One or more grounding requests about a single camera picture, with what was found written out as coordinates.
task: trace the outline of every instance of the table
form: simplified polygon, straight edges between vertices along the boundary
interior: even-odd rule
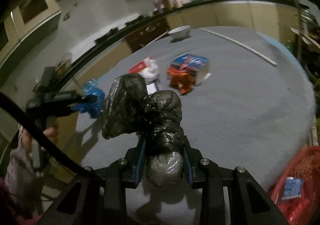
[[[246,167],[267,190],[307,139],[315,113],[311,83],[291,53],[274,39],[247,28],[207,29],[256,49],[277,67],[234,43],[194,29],[188,39],[174,42],[167,37],[133,53],[99,78],[98,85],[108,93],[116,77],[152,56],[161,70],[162,89],[170,89],[165,72],[174,58],[184,53],[207,57],[212,75],[180,96],[185,135],[204,157],[221,167]],[[105,140],[100,129],[99,120],[79,115],[76,132],[83,166],[106,167],[137,144],[135,134]],[[201,190],[191,190],[185,180],[160,189],[143,177],[139,187],[127,189],[126,195],[129,216],[143,224],[199,221]]]

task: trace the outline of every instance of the white wall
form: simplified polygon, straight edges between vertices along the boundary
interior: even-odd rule
[[[58,29],[30,51],[0,89],[22,108],[31,98],[44,67],[55,66],[64,52],[72,52],[75,61],[112,27],[154,10],[153,0],[61,0],[59,5],[62,14]],[[63,21],[68,12],[70,18]],[[12,138],[12,128],[17,125],[12,121],[5,123],[3,111],[0,119],[0,129]]]

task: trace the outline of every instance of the kitchen counter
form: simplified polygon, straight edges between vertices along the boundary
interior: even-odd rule
[[[67,74],[57,82],[54,90],[59,91],[63,86],[79,71],[81,70],[89,61],[98,56],[106,48],[114,44],[115,42],[126,37],[131,32],[149,24],[153,21],[159,20],[160,18],[166,17],[168,15],[184,11],[189,8],[209,5],[209,4],[228,4],[228,3],[260,3],[260,4],[280,4],[289,7],[295,7],[295,3],[290,0],[200,0],[184,4],[182,7],[173,9],[171,11],[164,12],[162,14],[155,14],[150,17],[143,17],[134,20],[132,23],[127,23],[127,26],[120,30],[115,30],[111,33],[100,37],[96,40],[96,45],[85,52],[81,57],[79,57],[74,63],[72,63],[72,68],[67,72]]]

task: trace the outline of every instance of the brown drawer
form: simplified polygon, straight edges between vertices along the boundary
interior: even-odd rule
[[[170,28],[167,24],[167,20],[165,18],[161,18],[146,26],[143,26],[135,32],[132,32],[126,36],[125,39],[132,52],[136,52],[169,30]]]

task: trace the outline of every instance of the metal screw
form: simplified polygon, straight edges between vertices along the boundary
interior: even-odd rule
[[[200,160],[200,163],[201,163],[202,165],[208,165],[208,164],[210,164],[210,160],[207,159],[207,158],[203,158],[203,159]]]
[[[124,164],[126,164],[127,162],[128,162],[128,160],[125,159],[125,158],[120,158],[120,159],[119,159],[119,164],[121,164],[121,165],[124,165]]]
[[[85,166],[84,169],[86,169],[89,172],[93,171],[93,168],[91,166]]]
[[[238,166],[238,167],[237,167],[237,171],[238,171],[238,172],[241,172],[241,173],[242,173],[242,172],[245,172],[246,170],[247,170],[247,169],[244,168],[243,166]]]

